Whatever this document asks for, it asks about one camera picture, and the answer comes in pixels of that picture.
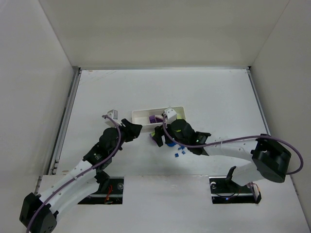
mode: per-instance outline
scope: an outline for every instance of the wall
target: wall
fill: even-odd
[[[288,0],[40,0],[74,66],[249,66]]]
[[[0,32],[0,232],[23,233],[73,73],[37,0],[0,0]]]
[[[293,175],[311,225],[311,0],[291,0],[251,72],[272,135],[297,146],[304,169]],[[293,155],[290,169],[298,167]]]

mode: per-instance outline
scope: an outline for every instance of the white panel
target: white panel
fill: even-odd
[[[72,68],[37,0],[0,0],[0,232],[23,233],[24,197],[51,154]]]
[[[44,190],[62,176],[44,176]],[[207,176],[126,176],[122,205],[76,205],[53,233],[307,233],[291,179],[258,182],[262,201],[212,204]]]
[[[132,111],[183,106],[187,122],[215,138],[265,133],[245,69],[95,70],[82,72],[57,174],[66,174],[98,142],[101,117],[111,109],[119,119]],[[207,174],[226,175],[245,160],[224,156],[185,155],[178,146],[159,148],[142,132],[125,143],[105,169],[110,176]]]
[[[84,67],[251,65],[288,0],[40,0]]]
[[[302,153],[305,168],[294,175],[311,224],[311,0],[291,0],[252,66],[254,81],[273,135]],[[290,168],[299,161],[294,157]]]

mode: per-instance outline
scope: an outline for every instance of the purple cable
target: purple cable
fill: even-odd
[[[164,130],[164,133],[166,134],[166,136],[172,140],[174,143],[180,145],[180,146],[183,146],[183,147],[188,147],[188,148],[202,148],[202,147],[209,147],[209,146],[214,146],[214,145],[218,145],[218,144],[221,144],[221,143],[229,143],[229,142],[235,142],[235,141],[240,141],[240,140],[246,140],[246,139],[251,139],[251,138],[264,138],[264,139],[272,139],[272,140],[275,140],[277,142],[280,142],[286,146],[288,146],[289,148],[291,148],[293,151],[295,151],[295,153],[298,155],[299,159],[300,159],[300,166],[297,170],[295,171],[291,171],[291,172],[288,172],[286,173],[287,175],[292,175],[292,174],[296,174],[298,172],[301,171],[301,169],[303,168],[303,158],[302,158],[302,155],[300,154],[300,152],[294,147],[292,146],[291,144],[289,144],[288,142],[282,140],[282,139],[279,139],[277,137],[272,137],[272,136],[264,136],[264,135],[253,135],[253,136],[245,136],[245,137],[237,137],[237,138],[233,138],[233,139],[228,139],[228,140],[224,140],[224,141],[219,141],[219,142],[212,142],[212,143],[207,143],[207,144],[203,144],[203,145],[197,145],[197,146],[190,146],[190,145],[185,145],[185,144],[182,144],[180,142],[177,142],[175,141],[170,135],[169,133],[167,132],[166,130],[166,114],[164,114],[163,116],[163,130]]]
[[[94,166],[88,168],[87,170],[85,171],[82,171],[81,173],[79,173],[75,178],[78,178],[80,176],[83,176],[84,174],[86,174],[87,172],[97,168],[98,166],[104,164],[105,162],[107,162],[115,153],[117,153],[118,149],[119,149],[119,145],[121,143],[121,131],[119,129],[119,126],[118,124],[113,120],[111,119],[110,117],[108,117],[107,115],[104,115],[103,118],[108,118],[117,128],[118,130],[118,134],[119,134],[119,138],[118,138],[118,143],[116,145],[116,148],[112,151],[112,153],[107,157],[105,158],[104,160],[102,160],[101,162],[99,162],[98,164],[95,164]],[[38,213],[40,212],[40,210],[49,202],[49,200],[52,199],[52,197],[54,197],[60,190],[62,190],[64,187],[66,187],[68,184],[70,184],[71,182],[73,182],[75,180],[75,178],[72,178],[71,180],[67,181],[66,183],[64,183],[62,186],[60,186],[58,189],[56,189],[43,203],[42,205],[37,209],[37,211],[35,212],[35,214],[33,215],[33,217],[30,219],[29,223],[28,223],[28,226],[27,226],[27,231],[26,233],[29,233],[30,232],[30,227],[31,225],[33,224],[35,218],[37,217]]]

